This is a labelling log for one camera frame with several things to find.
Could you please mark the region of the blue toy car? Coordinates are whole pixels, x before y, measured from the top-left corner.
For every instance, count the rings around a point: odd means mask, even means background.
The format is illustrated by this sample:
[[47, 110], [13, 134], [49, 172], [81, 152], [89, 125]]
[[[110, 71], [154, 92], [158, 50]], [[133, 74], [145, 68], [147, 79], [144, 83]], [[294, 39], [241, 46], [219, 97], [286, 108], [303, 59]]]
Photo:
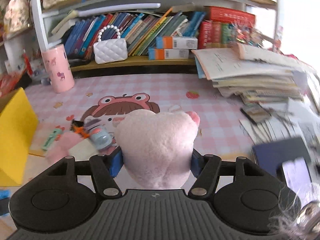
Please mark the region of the blue toy car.
[[84, 128], [91, 142], [101, 154], [109, 155], [115, 150], [114, 137], [108, 132], [101, 119], [88, 119], [84, 122]]

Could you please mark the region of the pink cylinder container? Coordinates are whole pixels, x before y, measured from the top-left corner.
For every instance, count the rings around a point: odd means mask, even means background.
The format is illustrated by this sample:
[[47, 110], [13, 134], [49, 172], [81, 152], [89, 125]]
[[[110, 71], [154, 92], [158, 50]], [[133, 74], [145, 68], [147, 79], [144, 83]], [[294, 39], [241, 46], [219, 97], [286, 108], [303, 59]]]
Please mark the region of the pink cylinder container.
[[74, 87], [74, 77], [63, 44], [42, 52], [42, 59], [56, 93], [63, 93]]

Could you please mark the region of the upper orange blue box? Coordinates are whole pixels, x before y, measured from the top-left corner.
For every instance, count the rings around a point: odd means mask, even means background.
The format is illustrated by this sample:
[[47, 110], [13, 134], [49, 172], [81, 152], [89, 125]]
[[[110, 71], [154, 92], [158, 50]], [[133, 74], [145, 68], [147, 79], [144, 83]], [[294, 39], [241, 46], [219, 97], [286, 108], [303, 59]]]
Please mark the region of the upper orange blue box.
[[156, 37], [157, 49], [197, 49], [198, 39], [195, 37], [162, 36]]

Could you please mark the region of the red figurine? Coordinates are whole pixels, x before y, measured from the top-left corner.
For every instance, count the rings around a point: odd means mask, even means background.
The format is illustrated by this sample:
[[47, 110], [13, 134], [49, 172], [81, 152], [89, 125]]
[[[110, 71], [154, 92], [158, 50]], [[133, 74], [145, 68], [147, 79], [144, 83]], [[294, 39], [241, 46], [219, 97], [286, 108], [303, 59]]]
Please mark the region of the red figurine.
[[23, 59], [24, 59], [25, 71], [27, 72], [27, 74], [28, 74], [29, 76], [32, 76], [33, 70], [32, 70], [32, 67], [31, 67], [31, 64], [30, 64], [30, 61], [29, 61], [29, 58], [28, 58], [28, 56], [27, 56], [27, 54], [26, 54], [25, 49], [23, 49], [22, 57], [23, 57]]

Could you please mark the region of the stack of papers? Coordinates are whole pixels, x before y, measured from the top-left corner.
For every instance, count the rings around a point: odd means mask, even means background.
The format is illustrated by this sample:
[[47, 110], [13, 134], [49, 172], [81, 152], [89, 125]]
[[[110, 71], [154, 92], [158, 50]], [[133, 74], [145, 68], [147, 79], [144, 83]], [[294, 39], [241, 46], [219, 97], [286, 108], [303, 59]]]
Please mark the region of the stack of papers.
[[303, 100], [308, 90], [312, 69], [294, 57], [241, 43], [192, 53], [199, 77], [225, 98], [238, 95], [244, 103]]

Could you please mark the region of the orange blue box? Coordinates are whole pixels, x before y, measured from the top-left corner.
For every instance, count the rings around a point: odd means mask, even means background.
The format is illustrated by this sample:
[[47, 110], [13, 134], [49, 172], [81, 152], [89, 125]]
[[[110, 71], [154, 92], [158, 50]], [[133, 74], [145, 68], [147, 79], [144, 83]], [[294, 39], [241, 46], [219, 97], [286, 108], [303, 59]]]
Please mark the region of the orange blue box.
[[162, 36], [156, 37], [157, 49], [197, 49], [198, 39], [195, 37]]
[[188, 49], [148, 49], [149, 60], [188, 59]]

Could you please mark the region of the pink rabbit doll figure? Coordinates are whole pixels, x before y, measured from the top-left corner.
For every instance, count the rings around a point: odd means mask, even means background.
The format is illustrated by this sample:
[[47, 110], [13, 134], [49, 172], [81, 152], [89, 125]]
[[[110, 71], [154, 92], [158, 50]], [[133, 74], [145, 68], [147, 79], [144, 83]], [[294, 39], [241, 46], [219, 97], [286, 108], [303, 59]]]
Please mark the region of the pink rabbit doll figure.
[[10, 0], [5, 10], [3, 22], [6, 34], [29, 27], [29, 2], [27, 0]]

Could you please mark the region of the red dictionary book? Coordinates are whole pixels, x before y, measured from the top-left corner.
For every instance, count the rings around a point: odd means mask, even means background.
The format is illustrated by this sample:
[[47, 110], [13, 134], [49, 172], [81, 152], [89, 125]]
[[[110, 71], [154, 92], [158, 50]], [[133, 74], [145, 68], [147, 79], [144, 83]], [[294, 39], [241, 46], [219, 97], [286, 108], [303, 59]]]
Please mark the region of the red dictionary book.
[[241, 10], [225, 7], [207, 6], [208, 19], [221, 23], [243, 23], [249, 27], [255, 26], [255, 15]]

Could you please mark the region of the yellow cardboard box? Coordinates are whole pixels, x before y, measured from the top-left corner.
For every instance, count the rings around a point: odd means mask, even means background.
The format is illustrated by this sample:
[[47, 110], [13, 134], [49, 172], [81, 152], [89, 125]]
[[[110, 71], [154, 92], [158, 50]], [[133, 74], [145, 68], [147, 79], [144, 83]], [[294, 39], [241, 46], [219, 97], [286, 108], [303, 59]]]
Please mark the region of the yellow cardboard box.
[[22, 184], [38, 122], [23, 88], [1, 98], [1, 187]]

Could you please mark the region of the small black card device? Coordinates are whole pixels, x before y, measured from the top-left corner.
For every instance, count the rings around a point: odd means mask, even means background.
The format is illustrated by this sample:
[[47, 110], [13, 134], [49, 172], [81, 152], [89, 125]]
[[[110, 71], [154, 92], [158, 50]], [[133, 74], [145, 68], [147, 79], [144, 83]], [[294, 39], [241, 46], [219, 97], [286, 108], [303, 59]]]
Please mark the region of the small black card device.
[[240, 108], [242, 114], [253, 124], [257, 125], [271, 119], [271, 114], [257, 103], [249, 103]]

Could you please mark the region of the large pink plush toy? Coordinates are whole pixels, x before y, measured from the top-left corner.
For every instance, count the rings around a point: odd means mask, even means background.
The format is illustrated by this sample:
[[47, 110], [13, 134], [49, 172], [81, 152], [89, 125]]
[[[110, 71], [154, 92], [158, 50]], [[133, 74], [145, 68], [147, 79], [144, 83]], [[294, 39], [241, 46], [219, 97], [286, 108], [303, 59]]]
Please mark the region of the large pink plush toy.
[[193, 111], [138, 109], [127, 114], [114, 136], [128, 174], [144, 189], [181, 188], [190, 174], [199, 125]]

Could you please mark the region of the dark smartphone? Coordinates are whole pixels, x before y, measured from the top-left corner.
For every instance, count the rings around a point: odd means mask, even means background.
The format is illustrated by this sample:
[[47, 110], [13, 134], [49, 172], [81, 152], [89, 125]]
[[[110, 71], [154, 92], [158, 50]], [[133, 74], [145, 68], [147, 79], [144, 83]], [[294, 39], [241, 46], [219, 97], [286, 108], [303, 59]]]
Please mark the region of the dark smartphone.
[[307, 164], [311, 163], [309, 151], [301, 137], [254, 145], [252, 153], [255, 162], [274, 177], [277, 177], [277, 170], [286, 161], [304, 158]]

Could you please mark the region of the smartphone with lit screen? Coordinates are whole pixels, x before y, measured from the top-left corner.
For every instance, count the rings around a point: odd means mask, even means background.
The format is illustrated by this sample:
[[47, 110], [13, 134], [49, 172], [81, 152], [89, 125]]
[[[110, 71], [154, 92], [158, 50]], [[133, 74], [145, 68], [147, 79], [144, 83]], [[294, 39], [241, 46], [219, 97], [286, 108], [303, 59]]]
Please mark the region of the smartphone with lit screen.
[[304, 158], [283, 162], [280, 166], [285, 183], [300, 199], [304, 206], [318, 200], [317, 186], [311, 180], [308, 165]]

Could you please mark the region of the lower orange blue box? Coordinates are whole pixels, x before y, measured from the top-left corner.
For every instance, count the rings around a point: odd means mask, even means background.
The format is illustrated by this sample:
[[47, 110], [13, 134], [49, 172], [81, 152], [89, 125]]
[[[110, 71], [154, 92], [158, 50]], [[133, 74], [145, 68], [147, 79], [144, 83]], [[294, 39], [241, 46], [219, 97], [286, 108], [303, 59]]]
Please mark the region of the lower orange blue box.
[[149, 60], [188, 59], [188, 49], [148, 49]]

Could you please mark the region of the white rectangular eraser block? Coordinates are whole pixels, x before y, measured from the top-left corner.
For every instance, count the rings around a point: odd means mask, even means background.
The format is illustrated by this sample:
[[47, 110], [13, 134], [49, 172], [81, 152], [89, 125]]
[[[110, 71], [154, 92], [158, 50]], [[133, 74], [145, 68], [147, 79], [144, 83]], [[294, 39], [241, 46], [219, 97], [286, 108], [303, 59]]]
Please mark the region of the white rectangular eraser block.
[[87, 161], [91, 156], [97, 155], [99, 152], [87, 138], [70, 148], [68, 153], [70, 156], [73, 156], [76, 161]]

